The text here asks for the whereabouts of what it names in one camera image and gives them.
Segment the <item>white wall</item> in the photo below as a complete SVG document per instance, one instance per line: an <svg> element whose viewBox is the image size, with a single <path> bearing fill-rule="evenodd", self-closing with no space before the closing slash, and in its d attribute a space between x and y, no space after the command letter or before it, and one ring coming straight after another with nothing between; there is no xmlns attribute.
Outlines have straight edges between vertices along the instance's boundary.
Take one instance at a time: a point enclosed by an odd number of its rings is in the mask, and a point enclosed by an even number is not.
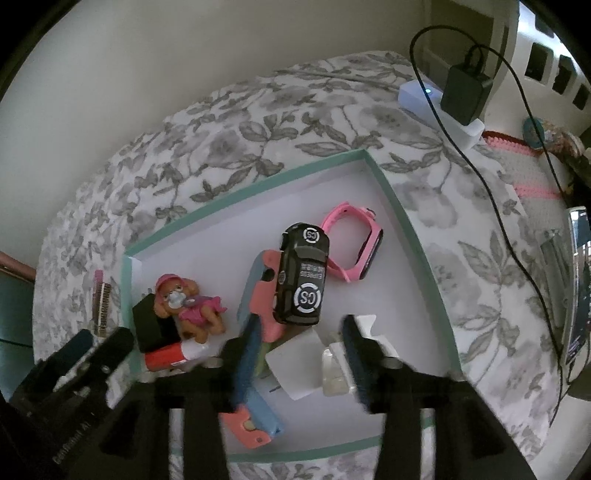
<svg viewBox="0 0 591 480"><path fill-rule="evenodd" d="M408 50L418 0L82 0L0 103L0 251L35 266L52 217L118 148L200 96L301 61Z"/></svg>

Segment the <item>pink hat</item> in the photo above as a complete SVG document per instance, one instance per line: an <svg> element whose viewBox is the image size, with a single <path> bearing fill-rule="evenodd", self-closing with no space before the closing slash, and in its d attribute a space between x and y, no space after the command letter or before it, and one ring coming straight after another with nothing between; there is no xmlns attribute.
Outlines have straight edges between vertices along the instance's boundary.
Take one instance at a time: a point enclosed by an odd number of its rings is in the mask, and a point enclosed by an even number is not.
<svg viewBox="0 0 591 480"><path fill-rule="evenodd" d="M162 284L168 280L172 280L173 278L178 278L181 281L181 285L184 287L186 284L184 282L184 280L179 277L178 275L175 275L174 273L165 273L164 275L162 275L158 281L156 282L156 287L155 287L155 292L154 294L156 295L156 300L160 303L162 303L163 298L160 295L160 293L158 292L158 289L162 286Z"/></svg>

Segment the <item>pink dress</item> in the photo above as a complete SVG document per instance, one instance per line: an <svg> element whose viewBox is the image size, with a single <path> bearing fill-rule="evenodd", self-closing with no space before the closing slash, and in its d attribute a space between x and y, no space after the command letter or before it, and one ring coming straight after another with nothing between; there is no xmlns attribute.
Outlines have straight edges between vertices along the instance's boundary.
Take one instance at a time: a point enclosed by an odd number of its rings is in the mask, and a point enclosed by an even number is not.
<svg viewBox="0 0 591 480"><path fill-rule="evenodd" d="M227 308L222 307L220 297L206 297L204 295L195 295L184 301L185 310L178 314L180 320L187 320L198 327L207 325L207 319L201 315L201 308L210 307L216 313L223 313Z"/></svg>

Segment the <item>floor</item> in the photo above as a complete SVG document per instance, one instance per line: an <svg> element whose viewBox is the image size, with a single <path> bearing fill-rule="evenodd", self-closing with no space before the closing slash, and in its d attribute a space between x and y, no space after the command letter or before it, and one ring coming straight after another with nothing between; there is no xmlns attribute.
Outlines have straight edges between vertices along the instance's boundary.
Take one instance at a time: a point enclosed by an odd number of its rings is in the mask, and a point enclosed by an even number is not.
<svg viewBox="0 0 591 480"><path fill-rule="evenodd" d="M591 443L591 402L564 397L544 448L531 462L538 480L566 480Z"/></svg>

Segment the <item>gray leaf pattern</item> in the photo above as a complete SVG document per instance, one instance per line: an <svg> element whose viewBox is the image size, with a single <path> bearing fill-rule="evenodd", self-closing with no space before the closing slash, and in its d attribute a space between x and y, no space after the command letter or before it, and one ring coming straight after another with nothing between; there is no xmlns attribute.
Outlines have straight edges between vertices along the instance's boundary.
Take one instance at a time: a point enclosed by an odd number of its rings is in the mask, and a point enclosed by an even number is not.
<svg viewBox="0 0 591 480"><path fill-rule="evenodd" d="M491 283L500 283L501 273L493 259L485 252L465 242L458 242L472 271Z"/></svg>
<svg viewBox="0 0 591 480"><path fill-rule="evenodd" d="M486 352L488 346L491 344L493 334L494 331L490 330L477 336L476 339L470 344L468 351L466 353L462 353L462 361L471 362L478 355Z"/></svg>
<svg viewBox="0 0 591 480"><path fill-rule="evenodd" d="M52 221L43 243L33 312L35 357L48 357L85 325L91 304L88 284L98 268L115 285L109 325L120 323L119 275L128 246L227 192L288 168L366 148L420 241L436 242L428 259L464 352L466 375L487 401L502 403L495 413L532 458L548 421L544 412L549 407L537 405L556 394L556 359L540 321L539 301L496 233L478 178L440 134L400 108L398 89L414 78L408 60L371 52L295 68L296 74L276 72L225 87L169 116L159 128L123 146L81 186L75 201ZM326 72L361 75L391 86L322 76ZM524 265L545 287L532 232L496 160L499 152L481 142L468 155L502 206ZM470 229L463 227L466 218ZM528 307L520 310L524 303ZM501 384L508 377L514 379L510 388ZM520 392L515 395L519 401L507 400L513 387ZM528 400L517 406L526 393ZM529 420L514 425L516 416L506 413L511 408L521 408ZM376 456L374 448L315 462L234 464L231 470L232 478L241 480L356 480L372 475Z"/></svg>

